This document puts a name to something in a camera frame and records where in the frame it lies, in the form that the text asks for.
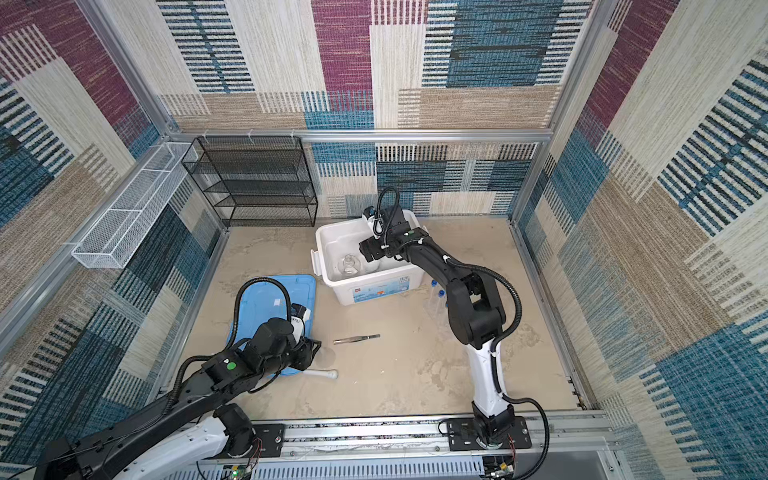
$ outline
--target wire mesh rack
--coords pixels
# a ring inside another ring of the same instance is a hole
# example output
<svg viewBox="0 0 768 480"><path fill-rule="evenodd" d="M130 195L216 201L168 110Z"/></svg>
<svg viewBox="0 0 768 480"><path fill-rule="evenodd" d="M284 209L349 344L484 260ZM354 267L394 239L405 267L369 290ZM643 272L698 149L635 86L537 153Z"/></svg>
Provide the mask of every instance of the wire mesh rack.
<svg viewBox="0 0 768 480"><path fill-rule="evenodd" d="M184 168L227 227L314 227L317 195L299 138L198 137Z"/></svg>
<svg viewBox="0 0 768 480"><path fill-rule="evenodd" d="M167 142L159 147L72 256L86 268L125 268L186 176L182 157L191 161L190 156L196 155L189 146Z"/></svg>

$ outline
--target metal tweezers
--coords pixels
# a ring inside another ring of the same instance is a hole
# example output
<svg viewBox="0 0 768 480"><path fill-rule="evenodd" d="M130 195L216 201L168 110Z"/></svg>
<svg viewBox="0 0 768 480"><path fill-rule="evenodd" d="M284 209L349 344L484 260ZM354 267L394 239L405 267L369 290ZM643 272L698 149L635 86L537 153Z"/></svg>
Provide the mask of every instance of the metal tweezers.
<svg viewBox="0 0 768 480"><path fill-rule="evenodd" d="M351 337L345 338L345 339L333 340L333 345L338 345L340 343L362 342L363 340L367 340L367 339L377 339L380 336L381 335L379 335L378 333L376 335L351 336Z"/></svg>

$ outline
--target black mounting plate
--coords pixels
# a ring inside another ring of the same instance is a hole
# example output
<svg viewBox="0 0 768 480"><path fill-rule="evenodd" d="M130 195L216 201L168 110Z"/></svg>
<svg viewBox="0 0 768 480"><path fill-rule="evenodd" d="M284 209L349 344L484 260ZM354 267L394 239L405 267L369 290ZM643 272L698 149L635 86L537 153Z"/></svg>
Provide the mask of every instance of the black mounting plate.
<svg viewBox="0 0 768 480"><path fill-rule="evenodd" d="M478 444L478 436L475 433L475 427L471 418L447 419L443 420L448 432L448 445L451 452L465 452L467 450L484 450ZM507 431L512 441L515 443L515 449L529 449L532 447L531 434L528 432L528 425L525 418L515 417L515 424ZM500 449L511 449L509 440L504 439Z"/></svg>
<svg viewBox="0 0 768 480"><path fill-rule="evenodd" d="M260 423L253 426L254 433L261 439L261 458L276 458L283 451L283 436L286 426L282 423ZM226 453L220 453L211 458L232 458Z"/></svg>

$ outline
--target black mesh shelf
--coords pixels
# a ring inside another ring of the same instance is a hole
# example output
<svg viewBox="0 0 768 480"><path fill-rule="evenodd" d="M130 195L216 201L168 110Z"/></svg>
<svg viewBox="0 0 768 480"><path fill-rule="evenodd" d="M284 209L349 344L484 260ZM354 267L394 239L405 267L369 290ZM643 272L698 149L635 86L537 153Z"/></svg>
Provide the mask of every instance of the black mesh shelf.
<svg viewBox="0 0 768 480"><path fill-rule="evenodd" d="M184 162L228 227L315 225L317 195L301 140L198 137Z"/></svg>

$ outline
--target patterned wall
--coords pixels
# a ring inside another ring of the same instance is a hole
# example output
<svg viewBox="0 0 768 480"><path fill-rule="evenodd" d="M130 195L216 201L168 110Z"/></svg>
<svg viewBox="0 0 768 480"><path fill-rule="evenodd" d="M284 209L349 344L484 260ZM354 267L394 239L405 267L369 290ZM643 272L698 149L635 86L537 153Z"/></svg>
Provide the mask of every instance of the patterned wall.
<svg viewBox="0 0 768 480"><path fill-rule="evenodd" d="M536 144L304 144L319 218L359 217L386 187L419 216L511 213Z"/></svg>
<svg viewBox="0 0 768 480"><path fill-rule="evenodd" d="M2 311L158 134L74 1L0 12Z"/></svg>
<svg viewBox="0 0 768 480"><path fill-rule="evenodd" d="M98 0L183 131L546 127L591 0Z"/></svg>
<svg viewBox="0 0 768 480"><path fill-rule="evenodd" d="M186 179L125 269L78 265L0 362L0 475L144 406L219 234Z"/></svg>
<svg viewBox="0 0 768 480"><path fill-rule="evenodd" d="M636 478L768 478L768 3L620 0L521 219Z"/></svg>

